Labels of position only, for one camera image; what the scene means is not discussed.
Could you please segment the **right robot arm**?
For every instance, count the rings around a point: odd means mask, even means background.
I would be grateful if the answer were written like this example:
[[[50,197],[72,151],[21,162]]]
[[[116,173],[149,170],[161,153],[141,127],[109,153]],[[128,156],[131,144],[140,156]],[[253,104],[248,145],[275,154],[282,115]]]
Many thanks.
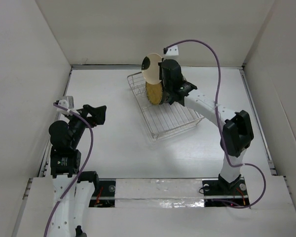
[[[184,78],[177,61],[166,59],[158,66],[163,89],[169,94],[169,103],[178,102],[198,112],[219,129],[224,158],[218,188],[223,194],[231,193],[240,180],[243,157],[254,138],[249,114],[244,110],[228,109],[207,97]]]

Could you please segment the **small cream plate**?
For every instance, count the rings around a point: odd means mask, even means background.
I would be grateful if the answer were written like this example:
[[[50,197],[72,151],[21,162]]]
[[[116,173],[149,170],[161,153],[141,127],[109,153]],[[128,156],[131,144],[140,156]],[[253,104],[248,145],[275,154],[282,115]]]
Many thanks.
[[[162,57],[157,53],[150,53],[143,59],[141,64],[141,72],[147,83],[160,83],[158,63],[161,61]]]

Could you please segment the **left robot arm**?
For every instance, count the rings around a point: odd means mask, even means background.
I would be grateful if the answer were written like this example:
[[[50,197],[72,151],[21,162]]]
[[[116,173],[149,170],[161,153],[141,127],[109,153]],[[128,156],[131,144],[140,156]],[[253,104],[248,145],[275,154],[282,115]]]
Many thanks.
[[[77,146],[86,129],[90,132],[90,147],[93,150],[93,128],[103,125],[106,106],[83,105],[77,111],[64,108],[60,102],[54,106],[69,120],[58,120],[49,127],[50,174],[53,183],[53,209],[44,230],[45,237],[85,237],[84,224],[88,216],[91,197],[101,191],[96,171],[85,171],[86,162],[81,162]]]

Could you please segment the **yellow woven round plate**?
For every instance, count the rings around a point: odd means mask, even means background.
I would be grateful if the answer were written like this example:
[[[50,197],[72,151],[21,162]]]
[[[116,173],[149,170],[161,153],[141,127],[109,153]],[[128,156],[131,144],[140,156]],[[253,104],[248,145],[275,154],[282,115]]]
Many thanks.
[[[163,97],[162,84],[150,84],[146,82],[146,94],[148,101],[152,105],[159,105]]]

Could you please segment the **dark blue round plate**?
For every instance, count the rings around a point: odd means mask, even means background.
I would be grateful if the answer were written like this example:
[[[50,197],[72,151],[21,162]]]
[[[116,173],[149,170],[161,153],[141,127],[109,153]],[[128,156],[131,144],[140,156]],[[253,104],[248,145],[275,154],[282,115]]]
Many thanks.
[[[171,100],[171,96],[168,92],[166,91],[163,91],[162,92],[162,98],[161,98],[161,101],[160,101],[160,105],[161,104],[166,104],[166,103],[169,103],[169,100]]]

